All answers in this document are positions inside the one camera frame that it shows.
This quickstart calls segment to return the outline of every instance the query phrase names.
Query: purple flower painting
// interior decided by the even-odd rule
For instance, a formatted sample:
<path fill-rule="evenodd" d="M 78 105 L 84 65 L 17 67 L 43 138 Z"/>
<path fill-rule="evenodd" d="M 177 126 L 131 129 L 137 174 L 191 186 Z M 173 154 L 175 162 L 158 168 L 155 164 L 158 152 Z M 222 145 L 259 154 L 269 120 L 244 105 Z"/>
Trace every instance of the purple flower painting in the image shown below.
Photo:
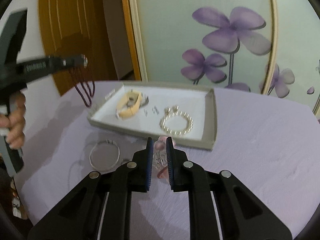
<path fill-rule="evenodd" d="M 291 69 L 286 68 L 280 72 L 278 64 L 276 64 L 275 71 L 272 76 L 271 85 L 269 88 L 268 95 L 271 94 L 272 90 L 276 90 L 277 97 L 285 98 L 289 95 L 289 88 L 287 85 L 293 84 L 295 81 L 294 74 Z M 262 90 L 264 83 L 261 82 L 259 87 Z"/>
<path fill-rule="evenodd" d="M 234 54 L 240 42 L 253 54 L 262 56 L 271 50 L 271 42 L 255 30 L 266 26 L 265 20 L 246 7 L 235 7 L 230 18 L 212 7 L 202 7 L 192 14 L 197 22 L 218 28 L 202 39 L 202 43 L 217 52 L 230 54 L 228 85 L 232 84 Z"/>
<path fill-rule="evenodd" d="M 181 74 L 198 84 L 199 80 L 206 77 L 214 83 L 226 80 L 227 75 L 219 69 L 227 65 L 226 59 L 220 54 L 211 54 L 207 58 L 197 49 L 189 49 L 182 54 L 182 58 L 190 65 L 181 69 Z"/>

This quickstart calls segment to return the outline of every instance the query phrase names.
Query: table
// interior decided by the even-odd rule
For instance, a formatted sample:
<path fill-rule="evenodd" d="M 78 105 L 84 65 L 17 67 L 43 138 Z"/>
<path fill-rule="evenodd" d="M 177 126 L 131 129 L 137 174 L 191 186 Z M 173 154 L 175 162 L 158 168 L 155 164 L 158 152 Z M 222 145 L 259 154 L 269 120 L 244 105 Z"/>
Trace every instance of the table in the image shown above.
<path fill-rule="evenodd" d="M 98 82 L 96 98 L 116 82 Z M 305 227 L 320 203 L 320 125 L 310 108 L 285 99 L 215 88 L 218 133 L 212 151 L 178 147 L 206 170 L 230 170 L 290 229 Z M 16 186 L 30 219 L 37 223 L 92 167 L 88 155 L 98 139 L 115 140 L 121 158 L 146 145 L 135 138 L 92 127 L 75 89 L 52 114 L 26 131 L 25 168 Z M 132 194 L 131 239 L 188 239 L 187 193 L 173 193 L 153 173 L 147 194 Z"/>

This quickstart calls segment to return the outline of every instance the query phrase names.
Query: flower stem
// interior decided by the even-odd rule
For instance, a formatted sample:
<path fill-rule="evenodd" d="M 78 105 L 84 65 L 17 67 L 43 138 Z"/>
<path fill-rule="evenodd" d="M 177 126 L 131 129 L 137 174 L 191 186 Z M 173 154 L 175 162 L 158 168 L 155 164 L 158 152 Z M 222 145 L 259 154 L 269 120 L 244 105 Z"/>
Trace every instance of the flower stem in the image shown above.
<path fill-rule="evenodd" d="M 194 80 L 194 81 L 193 81 L 193 85 L 197 85 L 197 84 L 199 83 L 200 79 L 201 79 L 201 78 L 198 78 L 198 79 Z"/>
<path fill-rule="evenodd" d="M 269 88 L 269 92 L 268 92 L 268 96 L 270 96 L 271 92 L 273 91 L 273 89 L 275 88 L 275 86 L 272 86 L 271 88 Z"/>
<path fill-rule="evenodd" d="M 235 60 L 235 54 L 230 54 L 230 61 L 229 61 L 229 79 L 228 79 L 228 85 L 232 84 L 232 78 L 233 78 L 233 62 Z"/>

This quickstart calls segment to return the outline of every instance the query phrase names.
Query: finger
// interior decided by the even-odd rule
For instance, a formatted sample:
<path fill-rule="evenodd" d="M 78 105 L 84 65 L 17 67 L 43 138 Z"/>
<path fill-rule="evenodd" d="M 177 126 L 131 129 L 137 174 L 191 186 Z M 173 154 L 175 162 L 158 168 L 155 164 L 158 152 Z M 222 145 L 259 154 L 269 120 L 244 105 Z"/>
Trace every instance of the finger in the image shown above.
<path fill-rule="evenodd" d="M 11 149 L 17 150 L 23 146 L 24 140 L 25 140 L 25 136 L 24 136 L 24 134 L 22 134 L 21 136 L 16 138 L 12 143 L 10 143 L 9 146 Z"/>
<path fill-rule="evenodd" d="M 7 143 L 13 142 L 15 139 L 17 139 L 19 136 L 23 134 L 23 128 L 25 123 L 26 123 L 25 121 L 19 122 L 14 127 L 12 127 L 12 129 L 10 130 L 10 132 L 8 133 L 5 139 Z"/>
<path fill-rule="evenodd" d="M 21 92 L 19 92 L 16 95 L 16 105 L 17 107 L 24 107 L 24 104 L 26 103 L 26 97 L 24 96 L 24 94 L 22 94 Z"/>
<path fill-rule="evenodd" d="M 3 115 L 3 114 L 0 114 L 0 127 L 9 127 L 10 126 L 10 121 L 9 119 Z"/>
<path fill-rule="evenodd" d="M 13 127 L 19 122 L 23 122 L 26 107 L 20 107 L 9 115 L 10 126 Z"/>

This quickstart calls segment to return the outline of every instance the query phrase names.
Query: wardrobe door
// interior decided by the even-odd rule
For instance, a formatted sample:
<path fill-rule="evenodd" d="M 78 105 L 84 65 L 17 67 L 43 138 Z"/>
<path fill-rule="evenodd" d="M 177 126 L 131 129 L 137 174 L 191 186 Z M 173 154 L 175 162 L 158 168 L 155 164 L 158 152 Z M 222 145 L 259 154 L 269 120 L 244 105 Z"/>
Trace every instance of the wardrobe door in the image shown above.
<path fill-rule="evenodd" d="M 84 54 L 94 80 L 117 80 L 102 0 L 39 0 L 39 24 L 46 55 Z M 74 85 L 68 71 L 53 77 L 61 95 Z"/>

